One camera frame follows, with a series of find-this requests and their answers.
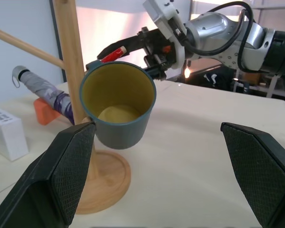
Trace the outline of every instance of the white box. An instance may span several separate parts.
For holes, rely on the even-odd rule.
[[[21,119],[0,109],[0,154],[14,161],[28,153]]]

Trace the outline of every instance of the orange object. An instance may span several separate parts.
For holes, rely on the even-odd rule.
[[[34,101],[34,108],[37,121],[41,125],[47,125],[61,115],[59,112],[52,109],[52,107],[41,98]]]

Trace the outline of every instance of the mug handle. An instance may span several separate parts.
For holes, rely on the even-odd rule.
[[[99,67],[100,65],[102,65],[103,63],[100,60],[95,60],[93,62],[90,62],[88,64],[86,64],[86,70],[94,70],[95,68]]]

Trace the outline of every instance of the wooden pole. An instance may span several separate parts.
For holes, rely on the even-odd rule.
[[[75,0],[53,0],[53,3],[74,121],[75,124],[79,124],[86,116],[79,99],[79,88],[85,71],[76,3]]]
[[[56,58],[26,42],[23,42],[22,40],[11,36],[10,34],[3,32],[2,30],[0,30],[0,40],[7,42],[21,50],[24,50],[34,56],[37,56],[49,63],[52,63],[58,67],[60,67],[61,69],[64,69],[64,63],[61,59]]]

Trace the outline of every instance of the mug rim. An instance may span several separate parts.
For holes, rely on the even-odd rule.
[[[103,121],[103,120],[101,120],[101,119],[98,119],[96,116],[94,116],[94,115],[86,108],[86,106],[85,106],[85,104],[84,104],[84,102],[83,102],[83,98],[82,98],[83,85],[84,85],[85,81],[87,80],[89,74],[90,74],[92,71],[94,71],[94,70],[96,70],[96,69],[98,69],[98,68],[100,68],[100,67],[102,67],[102,66],[104,66],[104,65],[108,65],[108,64],[126,64],[126,65],[131,65],[131,66],[133,66],[133,67],[139,69],[140,71],[142,71],[142,72],[148,77],[148,79],[150,80],[150,82],[151,82],[151,84],[152,84],[152,87],[153,87],[154,98],[153,98],[152,104],[151,104],[151,106],[149,107],[149,109],[148,109],[144,114],[142,114],[140,117],[138,117],[137,119],[132,120],[132,121],[130,121],[130,122],[125,122],[125,123],[111,123],[111,122],[107,122],[107,121]],[[92,117],[92,121],[96,121],[96,120],[97,120],[97,121],[100,121],[100,122],[103,122],[103,123],[106,123],[106,124],[109,124],[109,125],[113,125],[113,126],[128,125],[128,124],[135,123],[135,122],[140,121],[141,119],[143,119],[143,118],[144,118],[147,114],[149,114],[149,113],[151,112],[151,110],[153,109],[153,107],[154,107],[154,105],[155,105],[155,101],[156,101],[156,96],[157,96],[157,94],[156,94],[156,86],[155,86],[155,83],[154,83],[153,79],[150,77],[150,75],[149,75],[144,69],[142,69],[141,67],[139,67],[139,66],[137,66],[137,65],[135,65],[135,64],[133,64],[133,63],[128,63],[128,62],[124,62],[124,61],[112,61],[112,62],[108,62],[108,63],[101,63],[101,62],[100,62],[100,65],[98,65],[97,67],[95,67],[95,68],[93,68],[93,69],[89,69],[88,72],[87,72],[87,74],[85,75],[84,79],[83,79],[82,82],[81,82],[79,91],[80,91],[80,102],[81,102],[81,105],[83,106],[85,112],[86,112],[90,117]]]

